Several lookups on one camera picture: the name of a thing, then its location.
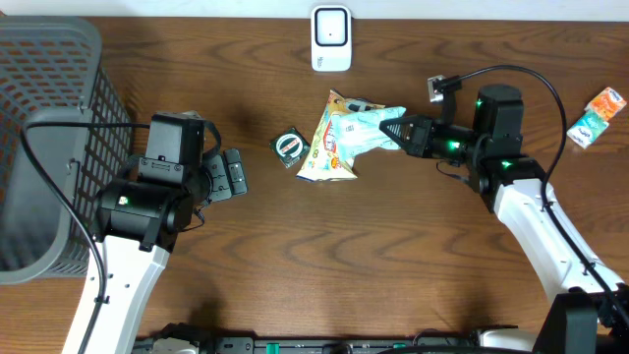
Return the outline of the teal white packet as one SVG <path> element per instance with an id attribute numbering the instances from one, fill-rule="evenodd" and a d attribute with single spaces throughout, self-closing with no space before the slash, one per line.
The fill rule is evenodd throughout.
<path id="1" fill-rule="evenodd" d="M 581 148 L 588 148 L 608 128 L 609 123 L 594 111 L 587 111 L 568 131 L 570 138 Z"/>

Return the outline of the orange red snack packet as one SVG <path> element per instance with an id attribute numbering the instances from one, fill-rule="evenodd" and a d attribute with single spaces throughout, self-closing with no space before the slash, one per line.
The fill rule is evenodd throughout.
<path id="1" fill-rule="evenodd" d="M 585 110 L 596 113 L 604 121 L 609 121 L 626 105 L 627 101 L 615 89 L 607 87 L 586 105 Z"/>

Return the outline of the dark green Zam-Buk box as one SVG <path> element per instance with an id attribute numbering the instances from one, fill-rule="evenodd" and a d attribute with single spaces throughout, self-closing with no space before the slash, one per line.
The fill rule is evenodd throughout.
<path id="1" fill-rule="evenodd" d="M 291 127 L 273 139 L 269 148 L 286 168 L 290 168 L 309 153 L 311 146 L 295 127 Z"/>

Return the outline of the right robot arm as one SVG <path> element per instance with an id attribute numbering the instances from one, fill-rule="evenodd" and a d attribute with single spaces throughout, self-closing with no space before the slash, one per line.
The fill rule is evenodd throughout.
<path id="1" fill-rule="evenodd" d="M 461 182 L 513 234 L 551 303 L 542 329 L 480 329 L 471 338 L 443 344 L 415 341 L 416 353 L 625 353 L 628 286 L 588 246 L 562 210 L 547 173 L 521 152 L 522 94 L 508 85 L 480 88 L 471 128 L 454 125 L 455 91 L 438 80 L 430 97 L 442 103 L 439 118 L 386 119 L 380 130 L 413 157 L 464 166 Z"/>

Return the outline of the green snack packet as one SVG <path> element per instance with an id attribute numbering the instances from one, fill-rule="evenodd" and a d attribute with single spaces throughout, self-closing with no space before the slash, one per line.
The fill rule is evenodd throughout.
<path id="1" fill-rule="evenodd" d="M 401 118 L 405 112 L 405 107 L 394 106 L 333 115 L 332 130 L 340 160 L 352 165 L 352 160 L 357 155 L 374 148 L 399 149 L 399 146 L 379 129 L 379 125 L 384 120 Z"/>

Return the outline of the large orange white snack bag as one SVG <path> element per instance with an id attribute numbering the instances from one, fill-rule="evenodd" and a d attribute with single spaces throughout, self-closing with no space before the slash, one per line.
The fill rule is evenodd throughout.
<path id="1" fill-rule="evenodd" d="M 362 98 L 348 98 L 331 89 L 325 109 L 314 132 L 311 149 L 297 173 L 297 177 L 309 182 L 354 180 L 354 159 L 343 160 L 341 147 L 334 130 L 334 118 L 347 114 L 384 108 Z"/>

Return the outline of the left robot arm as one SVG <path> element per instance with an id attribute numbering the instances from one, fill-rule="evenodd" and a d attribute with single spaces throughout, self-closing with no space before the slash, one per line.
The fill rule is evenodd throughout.
<path id="1" fill-rule="evenodd" d="M 212 203 L 244 195 L 240 153 L 205 149 L 205 134 L 220 137 L 195 111 L 151 118 L 138 177 L 115 177 L 96 195 L 85 287 L 63 350 L 131 352 L 150 294 L 177 237 Z"/>

